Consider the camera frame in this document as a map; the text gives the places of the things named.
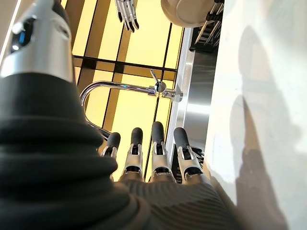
faucet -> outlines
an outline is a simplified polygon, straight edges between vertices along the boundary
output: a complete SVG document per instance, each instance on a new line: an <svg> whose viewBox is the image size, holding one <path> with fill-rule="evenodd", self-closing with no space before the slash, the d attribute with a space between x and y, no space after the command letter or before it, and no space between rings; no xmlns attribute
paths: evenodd
<svg viewBox="0 0 307 230"><path fill-rule="evenodd" d="M136 86L136 85L123 84L123 83L118 83L118 82L105 81L105 80L93 82L92 84L88 85L80 94L81 105L84 108L85 100L93 89L97 87L103 87L103 86L109 87L111 89L143 92L143 93L147 93L149 96L159 97L161 95L162 97L169 98L174 102L180 102L182 100L183 93L181 92L179 88L176 90L167 89L166 84L158 80L158 78L156 77L152 69L150 70L150 73L152 77L155 79L156 84L155 86L149 86L148 88L142 87L142 86ZM105 140L108 140L108 137L111 134L109 131L93 124L86 116L85 116L85 119L89 123L90 126L98 129L98 131L100 132L100 134Z"/></svg>

stainless steel panel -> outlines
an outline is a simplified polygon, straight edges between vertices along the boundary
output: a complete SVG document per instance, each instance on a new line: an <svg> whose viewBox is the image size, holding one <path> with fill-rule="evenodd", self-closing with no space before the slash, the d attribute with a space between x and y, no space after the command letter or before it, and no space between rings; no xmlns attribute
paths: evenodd
<svg viewBox="0 0 307 230"><path fill-rule="evenodd" d="M188 103L189 87L195 55L194 52L189 51L189 47L191 45L192 40L192 32L192 28L185 28L177 72L176 89L180 89L183 92L183 98L182 101L179 103L173 102L172 112L169 118L168 133L166 138L166 150L169 154L170 163L172 163L173 160L175 146L174 130L177 127L183 127Z"/></svg>
<svg viewBox="0 0 307 230"><path fill-rule="evenodd" d="M217 53L195 53L183 127L191 146L205 149Z"/></svg>

white countertop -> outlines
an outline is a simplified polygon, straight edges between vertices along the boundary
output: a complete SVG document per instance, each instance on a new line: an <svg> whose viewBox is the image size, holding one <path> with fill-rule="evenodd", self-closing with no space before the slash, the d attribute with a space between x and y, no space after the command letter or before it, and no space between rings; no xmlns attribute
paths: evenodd
<svg viewBox="0 0 307 230"><path fill-rule="evenodd" d="M205 157L245 228L307 228L307 1L226 1Z"/></svg>

dish rack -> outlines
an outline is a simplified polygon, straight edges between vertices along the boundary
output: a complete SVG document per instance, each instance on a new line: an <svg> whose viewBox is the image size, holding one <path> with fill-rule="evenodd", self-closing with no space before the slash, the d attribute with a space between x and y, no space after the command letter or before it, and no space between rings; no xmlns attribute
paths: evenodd
<svg viewBox="0 0 307 230"><path fill-rule="evenodd" d="M213 52L220 44L224 0L214 0L203 27L193 29L190 51Z"/></svg>

yellow glass panel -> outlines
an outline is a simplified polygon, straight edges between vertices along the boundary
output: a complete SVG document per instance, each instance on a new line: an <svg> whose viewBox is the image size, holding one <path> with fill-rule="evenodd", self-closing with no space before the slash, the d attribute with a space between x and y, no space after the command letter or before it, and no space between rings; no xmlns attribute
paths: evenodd
<svg viewBox="0 0 307 230"><path fill-rule="evenodd" d="M96 70L93 78L95 81L112 81L113 73L107 71ZM87 118L95 125L102 127L105 117L106 105L109 97L110 89L106 87L98 87L94 89L89 96L86 107Z"/></svg>
<svg viewBox="0 0 307 230"><path fill-rule="evenodd" d="M148 87L154 85L154 79L123 74L122 83L134 84ZM119 132L121 135L120 146L117 153L118 169L113 173L117 181L124 169L127 152L130 147L131 132L134 128L140 127L143 130L143 170L145 169L148 155L149 141L152 122L154 119L156 97L145 93L119 91L112 132Z"/></svg>
<svg viewBox="0 0 307 230"><path fill-rule="evenodd" d="M140 0L136 13L140 28L131 34L126 62L162 67L170 22L161 2Z"/></svg>
<svg viewBox="0 0 307 230"><path fill-rule="evenodd" d="M116 60L123 24L116 14L115 1L110 2L98 58Z"/></svg>
<svg viewBox="0 0 307 230"><path fill-rule="evenodd" d="M80 71L81 71L81 68L80 68L80 67L75 67L75 79L76 79L76 84L78 84Z"/></svg>
<svg viewBox="0 0 307 230"><path fill-rule="evenodd" d="M62 5L62 7L65 9L65 7L66 7L66 4L67 4L67 0L62 0L61 1L61 5Z"/></svg>
<svg viewBox="0 0 307 230"><path fill-rule="evenodd" d="M166 87L168 89L172 89L173 81L163 80L163 82L166 84ZM169 111L170 104L171 104L170 99L160 97L158 110L157 110L157 116L156 116L155 121L160 121L162 123L163 128L164 128L164 134L166 134L168 111ZM147 182L149 181L151 174L152 174L152 151L150 151L150 156L149 156L149 161L148 161L148 168L147 168L147 174L146 174Z"/></svg>
<svg viewBox="0 0 307 230"><path fill-rule="evenodd" d="M80 17L80 23L78 26L78 31L73 45L72 54L83 56L85 52L87 38L90 32L91 23L95 11L97 0L86 0L84 1L84 6L82 14Z"/></svg>
<svg viewBox="0 0 307 230"><path fill-rule="evenodd" d="M177 69L177 60L180 51L181 35L182 27L173 24L165 62L166 68Z"/></svg>

